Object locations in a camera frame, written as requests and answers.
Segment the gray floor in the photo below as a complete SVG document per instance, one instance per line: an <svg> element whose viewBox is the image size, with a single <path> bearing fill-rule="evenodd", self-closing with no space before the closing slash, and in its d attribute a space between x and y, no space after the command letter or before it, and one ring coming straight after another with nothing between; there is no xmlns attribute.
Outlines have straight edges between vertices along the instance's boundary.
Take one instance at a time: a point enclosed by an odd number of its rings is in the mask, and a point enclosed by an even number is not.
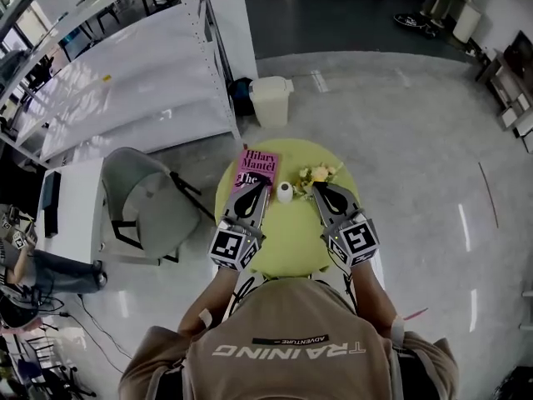
<svg viewBox="0 0 533 400"><path fill-rule="evenodd" d="M381 51L467 61L447 32L428 40L395 25L424 0L246 0L256 59L293 53Z"/></svg>
<svg viewBox="0 0 533 400"><path fill-rule="evenodd" d="M386 289L399 313L428 308L407 327L433 341L448 337L461 370L461 400L489 398L517 363L531 359L533 339L518 330L528 318L521 291L531 278L533 158L496 124L491 95L472 82L470 66L433 57L324 52L258 66L261 75L292 78L295 92L286 127L263 130L245 119L245 141L305 138L345 162L376 224ZM325 86L311 71L319 72ZM200 186L212 206L235 152L231 137L220 136L158 155ZM133 353L151 325L175 328L209 282L211 235L203 224L183 245L179 264L109 262L109 285L87 296L87 308ZM127 358L77 301L67 299L68 311L124 369ZM120 373L76 323L57 324L63 327L60 353L77 364L100 398L117 398Z"/></svg>

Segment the shoe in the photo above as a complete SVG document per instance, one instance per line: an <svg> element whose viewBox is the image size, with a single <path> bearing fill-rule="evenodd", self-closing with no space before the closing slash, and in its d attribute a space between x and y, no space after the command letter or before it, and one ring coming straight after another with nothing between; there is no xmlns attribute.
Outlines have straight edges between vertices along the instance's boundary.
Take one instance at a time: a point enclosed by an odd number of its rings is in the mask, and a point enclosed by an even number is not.
<svg viewBox="0 0 533 400"><path fill-rule="evenodd" d="M438 28L444 28L444 24L440 19L431 19L431 23Z"/></svg>
<svg viewBox="0 0 533 400"><path fill-rule="evenodd" d="M97 280L97 285L99 288L103 288L107 284L107 274L104 272L100 272L95 276Z"/></svg>
<svg viewBox="0 0 533 400"><path fill-rule="evenodd" d="M394 15L394 20L407 28L422 28L427 24L426 19L418 13L398 13Z"/></svg>
<svg viewBox="0 0 533 400"><path fill-rule="evenodd" d="M92 270L95 273L101 273L103 268L103 262L102 261L95 261L92 263Z"/></svg>

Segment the pink book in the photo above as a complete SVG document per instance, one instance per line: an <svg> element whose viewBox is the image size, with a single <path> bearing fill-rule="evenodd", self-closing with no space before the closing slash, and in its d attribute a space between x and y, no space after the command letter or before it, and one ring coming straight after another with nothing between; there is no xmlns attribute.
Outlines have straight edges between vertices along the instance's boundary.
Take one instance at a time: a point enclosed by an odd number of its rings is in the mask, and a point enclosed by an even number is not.
<svg viewBox="0 0 533 400"><path fill-rule="evenodd" d="M278 158L277 154L272 154L271 152L244 150L239 157L232 194L246 185L259 182L261 176L270 179L270 192L272 192Z"/></svg>

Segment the white shelf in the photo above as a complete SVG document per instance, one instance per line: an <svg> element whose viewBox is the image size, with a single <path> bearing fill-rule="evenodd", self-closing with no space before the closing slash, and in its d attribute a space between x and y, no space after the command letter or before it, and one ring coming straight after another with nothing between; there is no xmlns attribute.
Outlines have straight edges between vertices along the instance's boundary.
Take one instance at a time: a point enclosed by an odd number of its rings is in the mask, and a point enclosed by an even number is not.
<svg viewBox="0 0 533 400"><path fill-rule="evenodd" d="M116 0L87 0L72 10L64 19L59 21L56 26L48 32L48 35L42 40L40 45L33 50L32 56L20 67L17 75L6 87L2 97L0 97L0 107L9 99L9 96L18 84L30 71L32 71L32 68L35 67L42 57L50 52L56 44L58 44L72 30L114 2L116 2Z"/></svg>
<svg viewBox="0 0 533 400"><path fill-rule="evenodd" d="M82 142L73 161L104 158L120 147L145 153L230 132L216 100L195 102L145 117Z"/></svg>
<svg viewBox="0 0 533 400"><path fill-rule="evenodd" d="M180 22L186 15L179 5L145 17L71 62L37 93L46 106L36 100L30 103L17 145L22 145L44 123L61 115L69 103L83 95L155 66L199 56L188 22Z"/></svg>
<svg viewBox="0 0 533 400"><path fill-rule="evenodd" d="M140 72L93 90L66 107L50 123L42 160L149 114L211 98L218 95L203 56Z"/></svg>

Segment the hand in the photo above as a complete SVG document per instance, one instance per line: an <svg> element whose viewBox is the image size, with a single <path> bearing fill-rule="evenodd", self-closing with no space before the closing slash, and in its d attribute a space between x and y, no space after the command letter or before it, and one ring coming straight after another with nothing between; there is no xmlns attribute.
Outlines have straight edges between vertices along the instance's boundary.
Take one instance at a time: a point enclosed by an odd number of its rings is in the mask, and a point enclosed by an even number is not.
<svg viewBox="0 0 533 400"><path fill-rule="evenodd" d="M32 251L35 249L35 245L37 244L37 236L33 233L29 233L26 236L26 243L27 245L24 246L28 251Z"/></svg>

